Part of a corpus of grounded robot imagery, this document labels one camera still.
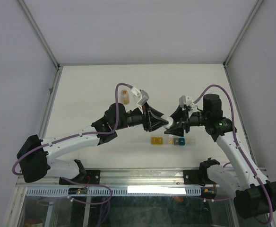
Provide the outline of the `weekly pill organizer strip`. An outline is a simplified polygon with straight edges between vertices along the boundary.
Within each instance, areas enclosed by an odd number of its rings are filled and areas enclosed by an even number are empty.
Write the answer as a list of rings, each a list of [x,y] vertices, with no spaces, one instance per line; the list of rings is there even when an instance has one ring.
[[[195,146],[196,140],[195,139],[185,139],[183,137],[170,137],[170,138],[163,138],[163,137],[151,137],[150,143],[152,145],[175,145],[175,146]]]

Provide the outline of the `white pill bottle blue label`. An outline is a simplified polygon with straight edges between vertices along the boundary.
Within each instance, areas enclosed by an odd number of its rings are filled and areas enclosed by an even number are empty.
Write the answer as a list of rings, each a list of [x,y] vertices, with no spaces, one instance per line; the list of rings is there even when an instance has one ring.
[[[174,125],[174,119],[172,117],[167,117],[166,120],[167,120],[168,124],[165,125],[164,127],[166,129],[170,129]]]

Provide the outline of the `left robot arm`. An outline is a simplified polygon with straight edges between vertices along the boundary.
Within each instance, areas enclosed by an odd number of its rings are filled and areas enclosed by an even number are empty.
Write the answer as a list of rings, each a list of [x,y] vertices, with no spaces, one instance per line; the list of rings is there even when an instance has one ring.
[[[126,111],[121,103],[112,104],[102,118],[71,135],[41,139],[37,135],[27,138],[17,153],[17,165],[26,183],[36,182],[44,177],[60,177],[82,183],[86,170],[78,159],[60,160],[70,152],[95,147],[115,139],[117,130],[142,125],[151,132],[161,127],[170,128],[173,119],[145,103],[134,110]]]

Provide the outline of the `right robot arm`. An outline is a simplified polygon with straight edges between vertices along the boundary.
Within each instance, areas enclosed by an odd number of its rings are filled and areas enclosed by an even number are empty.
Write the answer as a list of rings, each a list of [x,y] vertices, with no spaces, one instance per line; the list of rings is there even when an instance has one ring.
[[[236,176],[231,175],[220,162],[209,158],[199,164],[197,175],[191,179],[193,183],[202,186],[218,184],[233,200],[237,213],[243,219],[270,215],[276,210],[276,182],[269,181],[245,151],[234,121],[223,116],[219,95],[204,95],[201,110],[189,96],[182,96],[170,118],[173,124],[165,133],[174,136],[183,136],[191,127],[203,126],[236,173]]]

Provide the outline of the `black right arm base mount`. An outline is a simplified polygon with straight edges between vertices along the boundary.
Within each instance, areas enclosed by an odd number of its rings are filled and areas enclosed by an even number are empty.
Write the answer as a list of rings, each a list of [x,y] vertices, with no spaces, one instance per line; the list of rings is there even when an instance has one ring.
[[[183,180],[185,185],[197,184],[200,186],[205,186],[206,184],[215,184],[208,178],[206,169],[187,169],[183,170]]]

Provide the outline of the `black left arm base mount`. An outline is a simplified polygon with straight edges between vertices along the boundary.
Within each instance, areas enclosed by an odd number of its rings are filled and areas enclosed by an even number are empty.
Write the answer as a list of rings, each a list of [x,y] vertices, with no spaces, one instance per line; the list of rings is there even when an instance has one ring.
[[[60,177],[59,185],[82,185],[82,184],[99,184],[101,177],[100,170],[86,170],[85,174],[79,174],[71,180]]]

